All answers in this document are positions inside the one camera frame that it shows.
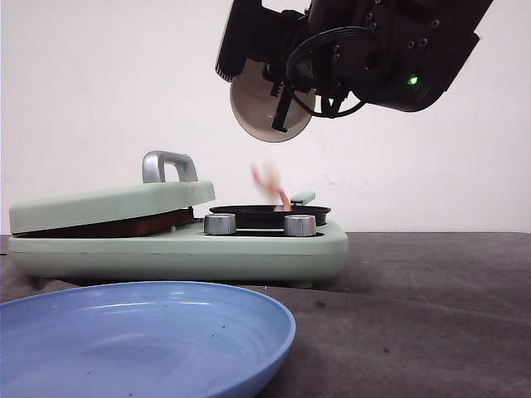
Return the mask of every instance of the frying pan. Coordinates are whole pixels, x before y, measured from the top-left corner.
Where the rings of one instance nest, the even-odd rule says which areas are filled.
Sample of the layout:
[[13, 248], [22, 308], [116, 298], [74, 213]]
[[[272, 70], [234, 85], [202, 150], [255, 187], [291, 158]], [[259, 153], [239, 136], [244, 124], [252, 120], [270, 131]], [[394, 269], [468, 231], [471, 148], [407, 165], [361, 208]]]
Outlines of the frying pan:
[[244, 229], [282, 229], [284, 217], [291, 214], [309, 214], [315, 216], [316, 226], [326, 224], [329, 207], [304, 206], [315, 198], [314, 192], [301, 192], [291, 197], [294, 205], [291, 211], [275, 211], [276, 205], [244, 205], [211, 207], [212, 213], [232, 213], [236, 216], [236, 228]]

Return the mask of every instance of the plastic plate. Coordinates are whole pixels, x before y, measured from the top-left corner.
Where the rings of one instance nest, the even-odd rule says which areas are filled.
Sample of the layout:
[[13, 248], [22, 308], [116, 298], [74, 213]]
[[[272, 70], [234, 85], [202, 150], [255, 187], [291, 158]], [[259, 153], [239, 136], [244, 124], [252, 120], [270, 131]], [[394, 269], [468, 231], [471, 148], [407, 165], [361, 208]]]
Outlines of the plastic plate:
[[282, 304], [221, 284], [109, 284], [0, 310], [5, 398], [251, 397], [295, 337]]

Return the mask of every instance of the white wall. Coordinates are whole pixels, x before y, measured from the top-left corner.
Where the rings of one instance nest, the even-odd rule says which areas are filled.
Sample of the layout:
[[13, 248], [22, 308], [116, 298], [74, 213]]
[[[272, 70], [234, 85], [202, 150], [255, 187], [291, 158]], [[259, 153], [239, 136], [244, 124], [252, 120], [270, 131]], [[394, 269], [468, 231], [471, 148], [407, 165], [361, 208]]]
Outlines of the white wall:
[[214, 73], [230, 3], [2, 1], [2, 233], [16, 201], [139, 182], [153, 149], [190, 154], [217, 205], [262, 201], [249, 166], [270, 160], [347, 231], [531, 232], [529, 1], [494, 2], [428, 110], [314, 119], [282, 144], [241, 130]]

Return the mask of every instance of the green led light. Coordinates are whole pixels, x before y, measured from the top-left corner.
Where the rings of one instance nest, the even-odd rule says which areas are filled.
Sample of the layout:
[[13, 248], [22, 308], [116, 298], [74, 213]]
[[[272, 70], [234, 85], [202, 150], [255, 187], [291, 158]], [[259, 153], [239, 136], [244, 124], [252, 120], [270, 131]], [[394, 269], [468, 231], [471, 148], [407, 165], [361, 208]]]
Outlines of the green led light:
[[416, 85], [418, 83], [418, 76], [412, 75], [412, 77], [409, 78], [407, 81], [407, 85]]

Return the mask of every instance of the knob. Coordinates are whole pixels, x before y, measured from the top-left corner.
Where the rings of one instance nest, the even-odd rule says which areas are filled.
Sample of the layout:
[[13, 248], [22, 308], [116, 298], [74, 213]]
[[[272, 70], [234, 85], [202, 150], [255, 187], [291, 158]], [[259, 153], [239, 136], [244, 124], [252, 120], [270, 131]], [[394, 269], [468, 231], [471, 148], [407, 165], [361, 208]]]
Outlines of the knob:
[[315, 236], [315, 216], [293, 214], [284, 217], [284, 235]]
[[207, 214], [204, 226], [207, 235], [234, 234], [236, 233], [236, 216], [231, 213]]

